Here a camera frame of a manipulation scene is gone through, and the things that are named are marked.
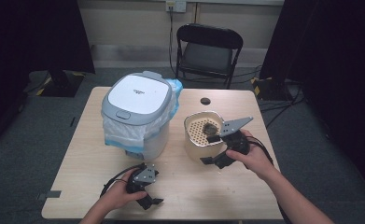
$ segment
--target wrist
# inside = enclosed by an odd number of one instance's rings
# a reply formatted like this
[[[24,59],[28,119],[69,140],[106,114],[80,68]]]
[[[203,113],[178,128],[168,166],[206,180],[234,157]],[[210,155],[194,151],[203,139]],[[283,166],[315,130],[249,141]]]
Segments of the wrist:
[[[101,223],[110,212],[101,200],[97,201],[79,224]]]
[[[113,210],[112,205],[106,201],[105,197],[100,198],[97,203],[95,204],[98,210],[102,213],[108,214],[110,211]]]
[[[271,165],[260,175],[260,179],[268,183],[269,181],[276,179],[279,175],[281,175],[281,173]]]

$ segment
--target chair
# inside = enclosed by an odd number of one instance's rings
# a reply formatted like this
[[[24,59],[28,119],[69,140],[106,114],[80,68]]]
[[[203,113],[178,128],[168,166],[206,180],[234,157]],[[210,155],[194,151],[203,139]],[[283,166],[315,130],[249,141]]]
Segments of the chair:
[[[178,51],[175,78],[178,72],[225,79],[230,88],[243,38],[230,29],[198,23],[181,26],[176,32]]]

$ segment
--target cable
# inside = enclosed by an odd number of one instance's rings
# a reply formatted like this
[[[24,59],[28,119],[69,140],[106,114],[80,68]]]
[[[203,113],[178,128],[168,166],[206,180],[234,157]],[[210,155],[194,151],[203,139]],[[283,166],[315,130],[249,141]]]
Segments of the cable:
[[[253,138],[256,142],[249,141],[248,138]],[[264,154],[266,155],[266,157],[270,161],[270,163],[272,165],[274,165],[273,159],[270,156],[269,151],[267,150],[267,148],[263,145],[263,143],[258,138],[254,137],[254,136],[246,136],[246,141],[249,144],[253,144],[253,145],[257,146],[257,147],[260,147],[260,149],[264,152]]]
[[[300,95],[300,93],[298,92],[294,98],[297,98],[298,96]],[[298,102],[295,102],[293,103],[293,105],[296,105],[296,104],[299,104],[302,100],[304,100],[304,97],[301,98],[300,101]],[[273,103],[273,102],[267,102],[267,103],[264,103],[264,104],[260,104],[259,106],[264,106],[264,105],[274,105],[276,107],[270,107],[270,108],[264,108],[264,109],[261,109],[260,112],[264,113],[264,112],[267,112],[267,111],[270,111],[270,110],[275,110],[275,109],[280,109],[280,108],[284,108],[285,106],[288,106],[290,105],[290,102],[288,100],[286,101],[283,101],[281,103]]]
[[[109,187],[117,180],[120,180],[118,179],[118,177],[124,173],[126,173],[127,171],[129,170],[132,170],[132,169],[135,169],[135,168],[142,168],[144,167],[145,164],[144,163],[141,163],[139,165],[134,165],[134,166],[131,166],[125,170],[123,170],[122,172],[118,173],[117,175],[115,175],[113,178],[111,178],[105,185],[104,185],[104,188],[103,190],[101,191],[101,195],[100,195],[100,198],[103,197],[103,195],[106,193],[106,191],[109,189]]]
[[[255,72],[257,72],[257,71],[258,71],[258,68],[260,68],[260,70],[259,70],[259,72],[260,72],[260,71],[261,71],[261,68],[262,68],[262,64],[261,64],[261,65],[256,66],[256,68],[255,68]]]
[[[173,64],[172,64],[172,60],[171,57],[173,55],[173,12],[174,9],[172,7],[168,7],[169,9],[169,13],[170,13],[170,42],[169,42],[169,46],[168,46],[168,57],[169,57],[169,62],[170,62],[170,67],[171,70],[173,71],[174,75],[176,76],[176,72],[173,68]]]
[[[253,71],[253,72],[243,73],[243,74],[236,75],[236,76],[233,76],[233,77],[241,77],[241,76],[251,75],[251,74],[254,74],[254,73],[255,73],[255,76],[254,77],[256,77],[257,72],[260,72],[260,70],[258,70],[259,67],[261,67],[261,65],[256,66],[255,67],[255,71]]]
[[[299,86],[298,89],[298,93],[296,93],[296,96],[293,98],[292,102],[289,105],[286,105],[277,115],[274,116],[274,118],[272,118],[272,120],[270,120],[270,122],[268,124],[266,124],[266,129],[269,128],[269,126],[282,114],[284,113],[284,111],[286,111],[288,108],[290,108],[291,106],[293,106],[299,96],[299,93],[302,89],[302,86]]]
[[[196,2],[196,7],[194,9],[194,23],[197,22],[197,8],[199,7],[199,3]]]

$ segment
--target gray carpet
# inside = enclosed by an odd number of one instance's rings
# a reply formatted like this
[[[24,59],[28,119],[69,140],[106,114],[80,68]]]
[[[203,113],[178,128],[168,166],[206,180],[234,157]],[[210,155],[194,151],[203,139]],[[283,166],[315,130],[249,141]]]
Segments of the gray carpet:
[[[44,201],[39,201],[37,195],[50,190],[92,88],[112,86],[119,78],[144,70],[173,77],[170,68],[98,68],[96,75],[86,75],[74,98],[38,97],[34,91],[30,92],[24,109],[0,137],[0,223],[78,223],[78,220],[45,220],[41,216]],[[236,75],[251,74],[236,77],[231,89],[252,90],[248,79],[255,75],[254,71],[255,68],[238,68]],[[38,85],[45,75],[46,72],[32,73],[27,90]],[[182,83],[187,89],[224,88],[221,80],[201,81],[182,80]],[[292,94],[297,93],[297,88],[290,86]],[[259,101],[259,104],[267,124],[281,111],[267,109],[285,102]],[[268,127],[268,133],[281,172],[301,193],[336,223],[365,223],[365,181],[343,149],[327,139],[321,119],[305,101],[277,117]]]

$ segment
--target electrical outlet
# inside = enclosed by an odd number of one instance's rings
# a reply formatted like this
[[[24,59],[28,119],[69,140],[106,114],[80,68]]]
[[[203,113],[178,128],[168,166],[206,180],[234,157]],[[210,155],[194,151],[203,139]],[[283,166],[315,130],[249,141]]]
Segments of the electrical outlet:
[[[186,12],[186,1],[165,1],[165,11]]]
[[[175,12],[186,12],[186,2],[177,1],[175,3]]]
[[[165,11],[175,11],[175,1],[165,1]]]

